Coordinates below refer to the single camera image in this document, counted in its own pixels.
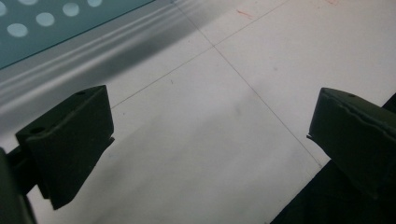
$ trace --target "black mechanical part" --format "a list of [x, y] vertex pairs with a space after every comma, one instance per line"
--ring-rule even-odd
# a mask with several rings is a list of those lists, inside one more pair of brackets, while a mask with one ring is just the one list
[[331, 160], [272, 224], [395, 223], [395, 106], [323, 88], [308, 138]]
[[106, 86], [73, 94], [17, 132], [20, 145], [0, 150], [0, 223], [35, 223], [25, 196], [35, 185], [54, 209], [70, 203], [113, 133]]
[[309, 135], [362, 193], [396, 200], [396, 114], [353, 94], [322, 89]]

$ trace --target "white dot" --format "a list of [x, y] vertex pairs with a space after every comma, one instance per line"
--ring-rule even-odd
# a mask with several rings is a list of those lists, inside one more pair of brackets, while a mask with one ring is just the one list
[[38, 0], [19, 0], [20, 3], [26, 5], [26, 6], [32, 6], [38, 2]]
[[55, 23], [55, 18], [53, 18], [52, 14], [48, 12], [43, 12], [38, 14], [35, 17], [35, 20], [37, 21], [38, 24], [42, 26], [51, 26], [53, 23]]
[[7, 31], [14, 37], [24, 37], [27, 35], [27, 27], [20, 23], [13, 23], [7, 27]]
[[0, 1], [0, 16], [4, 16], [7, 13], [6, 5]]
[[87, 2], [90, 7], [99, 7], [102, 5], [102, 0], [87, 0]]
[[76, 3], [66, 3], [64, 5], [64, 15], [68, 17], [77, 16], [79, 13], [79, 6]]

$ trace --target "floor tile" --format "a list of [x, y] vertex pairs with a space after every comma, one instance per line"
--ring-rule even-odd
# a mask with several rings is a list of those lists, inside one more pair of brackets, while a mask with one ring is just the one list
[[382, 105], [396, 92], [396, 3], [291, 0], [217, 49], [321, 164], [305, 138], [320, 88]]
[[319, 170], [215, 49], [113, 110], [116, 142], [39, 223], [265, 223]]
[[216, 45], [288, 0], [176, 0], [180, 9]]
[[0, 142], [74, 92], [107, 85], [112, 106], [211, 44], [169, 1], [155, 1], [0, 70]]

